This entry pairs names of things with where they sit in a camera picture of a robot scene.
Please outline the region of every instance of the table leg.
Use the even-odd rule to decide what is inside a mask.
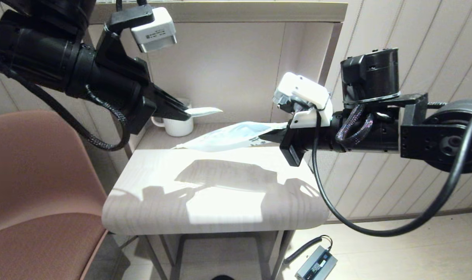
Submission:
[[[281,246],[279,247],[279,255],[277,261],[275,261],[274,270],[272,271],[271,280],[277,279],[278,274],[281,272],[282,261],[284,261],[284,256],[286,255],[286,250],[288,249],[291,239],[293,239],[294,230],[287,230],[282,233]]]
[[[156,256],[156,253],[154,253],[153,246],[149,242],[149,239],[147,238],[147,235],[141,235],[139,236],[140,239],[143,239],[145,243],[147,244],[147,254],[149,255],[149,258],[151,259],[151,262],[153,263],[154,268],[158,271],[158,274],[160,275],[161,280],[168,280],[167,275],[165,275],[165,272],[163,271],[163,268],[161,267],[160,261],[158,260],[158,257]]]

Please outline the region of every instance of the white camera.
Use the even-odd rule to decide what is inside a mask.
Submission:
[[[143,53],[159,50],[177,43],[172,17],[164,7],[153,9],[154,21],[131,28],[132,35]]]

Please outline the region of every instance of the floor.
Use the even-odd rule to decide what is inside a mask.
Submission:
[[[404,223],[407,220],[361,225],[380,230]],[[392,238],[365,236],[342,224],[322,225],[296,231],[287,255],[321,234],[332,237],[331,252],[338,259],[328,280],[472,280],[472,213],[436,217],[418,230]],[[85,280],[158,280],[141,248],[138,239],[109,235]],[[221,273],[236,280],[260,279],[255,248],[251,238],[187,241],[181,279],[211,280]],[[280,279],[296,279],[296,271],[314,249],[284,268]]]

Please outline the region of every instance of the chair seat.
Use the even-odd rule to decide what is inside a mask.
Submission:
[[[77,280],[105,229],[101,217],[56,214],[0,230],[0,280]]]
[[[126,235],[306,229],[329,210],[306,163],[278,147],[137,150],[108,196],[103,225]]]

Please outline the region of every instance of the wall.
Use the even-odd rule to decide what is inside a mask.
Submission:
[[[339,62],[373,49],[399,48],[403,93],[429,92],[430,101],[472,99],[472,0],[345,0],[349,3],[326,87],[341,108]],[[93,26],[91,37],[99,34]],[[124,40],[130,44],[130,38]],[[126,49],[134,52],[134,44]],[[54,93],[71,112],[105,140],[118,141],[107,112],[93,104]],[[0,75],[0,114],[46,106]],[[105,187],[125,166],[125,152],[88,147]],[[446,173],[396,154],[319,152],[322,181],[341,213],[348,217],[385,217],[418,213],[433,200]],[[444,210],[472,207],[472,174],[462,175]]]

